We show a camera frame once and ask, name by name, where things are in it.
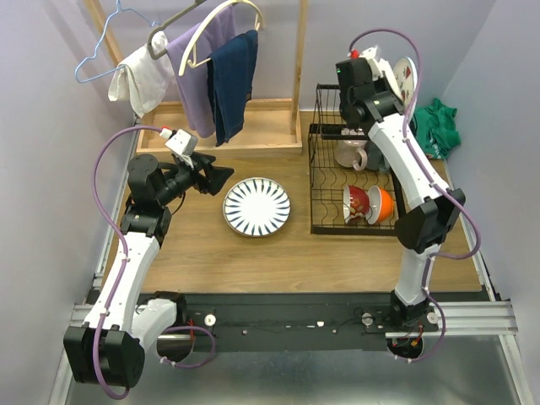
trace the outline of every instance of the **green cloth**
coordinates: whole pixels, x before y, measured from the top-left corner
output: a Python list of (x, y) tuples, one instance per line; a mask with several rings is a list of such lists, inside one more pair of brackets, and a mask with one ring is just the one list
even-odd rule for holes
[(416, 109), (413, 121), (416, 140), (431, 159), (445, 159), (452, 148), (461, 144), (454, 117), (457, 109), (433, 99), (433, 105)]

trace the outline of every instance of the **wooden rack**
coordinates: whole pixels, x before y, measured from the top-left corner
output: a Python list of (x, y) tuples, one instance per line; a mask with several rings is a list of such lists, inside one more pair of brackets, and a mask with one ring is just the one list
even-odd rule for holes
[[(293, 94), (289, 99), (254, 99), (247, 103), (244, 129), (229, 143), (215, 147), (215, 136), (199, 138), (197, 151), (221, 158), (281, 157), (301, 154), (302, 136), (299, 118), (300, 78), (304, 56), (305, 27), (309, 0), (299, 0), (296, 33)], [(105, 26), (100, 0), (84, 0), (99, 32)], [(111, 28), (105, 33), (105, 46), (115, 66), (124, 59)], [(180, 102), (164, 102), (143, 117), (143, 124), (156, 127), (188, 128)], [(160, 160), (171, 159), (163, 138), (152, 131), (141, 131), (137, 154), (153, 154)]]

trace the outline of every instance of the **blue hanger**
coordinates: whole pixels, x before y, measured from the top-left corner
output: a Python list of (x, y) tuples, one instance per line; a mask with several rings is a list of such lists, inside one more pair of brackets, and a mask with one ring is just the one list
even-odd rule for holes
[(102, 74), (98, 74), (97, 76), (94, 76), (93, 78), (86, 78), (85, 80), (81, 80), (80, 78), (78, 78), (78, 71), (79, 69), (88, 61), (88, 60), (94, 60), (97, 55), (98, 55), (98, 48), (100, 47), (101, 43), (103, 42), (103, 40), (105, 39), (105, 33), (107, 32), (107, 27), (109, 26), (109, 21), (111, 21), (111, 19), (117, 15), (118, 13), (120, 13), (121, 11), (133, 11), (136, 15), (138, 15), (139, 17), (141, 17), (142, 19), (144, 19), (149, 25), (150, 27), (154, 27), (155, 25), (159, 24), (157, 21), (151, 21), (149, 19), (147, 19), (146, 17), (144, 17), (142, 14), (140, 14), (135, 8), (123, 8), (122, 7), (122, 4), (120, 3), (120, 0), (116, 0), (116, 11), (114, 13), (112, 13), (111, 15), (109, 15), (109, 17), (107, 17), (107, 20), (105, 21), (105, 25), (103, 27), (103, 33), (101, 34), (101, 37), (100, 37), (100, 40), (98, 40), (98, 43), (96, 44), (95, 48), (94, 48), (94, 55), (92, 57), (86, 57), (85, 59), (83, 59), (83, 61), (75, 68), (75, 80), (77, 80), (79, 83), (88, 83), (88, 82), (91, 82), (92, 80), (96, 80), (97, 78), (102, 78), (103, 76), (109, 74), (109, 73), (113, 73), (117, 70), (120, 70), (123, 68), (123, 66), (119, 66), (119, 67), (115, 67), (114, 69), (111, 69), (110, 71), (108, 72), (105, 72), (105, 73), (102, 73)]

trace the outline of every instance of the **plate with blue stripes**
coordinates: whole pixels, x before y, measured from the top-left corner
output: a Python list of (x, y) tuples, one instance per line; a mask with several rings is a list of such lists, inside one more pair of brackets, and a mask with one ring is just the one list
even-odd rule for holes
[(225, 220), (236, 232), (268, 236), (279, 230), (290, 215), (287, 192), (277, 182), (252, 177), (233, 186), (223, 204)]

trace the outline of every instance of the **wooden table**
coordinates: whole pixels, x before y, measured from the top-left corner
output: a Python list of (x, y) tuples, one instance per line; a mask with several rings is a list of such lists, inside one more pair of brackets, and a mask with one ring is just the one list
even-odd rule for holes
[[(143, 291), (198, 293), (390, 291), (400, 272), (402, 247), (395, 238), (328, 236), (310, 233), (307, 130), (312, 113), (302, 113), (305, 151), (280, 159), (219, 159), (235, 168), (216, 197), (190, 190), (175, 215), (162, 250), (148, 271)], [(446, 178), (442, 162), (435, 168)], [(226, 192), (248, 177), (280, 183), (291, 200), (291, 215), (275, 235), (247, 238), (224, 221)], [(461, 222), (448, 235), (445, 251), (468, 251)], [(431, 289), (478, 291), (472, 259), (435, 261)]]

